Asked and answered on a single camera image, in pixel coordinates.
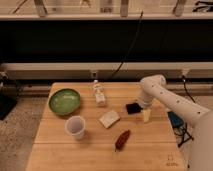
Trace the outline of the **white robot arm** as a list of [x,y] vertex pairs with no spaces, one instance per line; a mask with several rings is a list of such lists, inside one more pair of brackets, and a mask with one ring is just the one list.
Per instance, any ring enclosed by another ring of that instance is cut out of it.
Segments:
[[213,171],[213,110],[193,103],[165,88],[163,75],[140,80],[137,103],[142,108],[157,99],[193,128],[193,142],[189,155],[188,171]]

